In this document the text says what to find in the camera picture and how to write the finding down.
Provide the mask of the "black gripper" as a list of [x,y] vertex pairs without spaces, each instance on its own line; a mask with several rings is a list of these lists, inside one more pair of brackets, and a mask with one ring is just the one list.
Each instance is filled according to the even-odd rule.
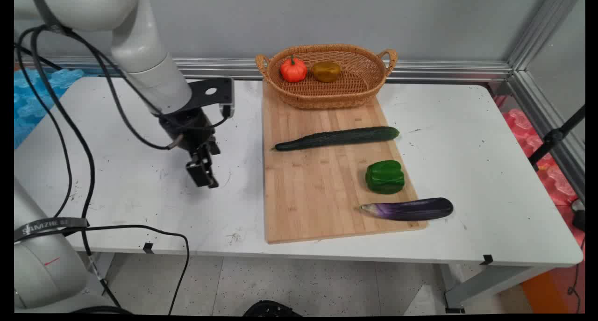
[[221,122],[212,124],[201,108],[193,108],[159,116],[159,123],[176,147],[185,150],[192,159],[185,167],[196,186],[218,187],[212,156],[221,153],[215,138],[215,128]]

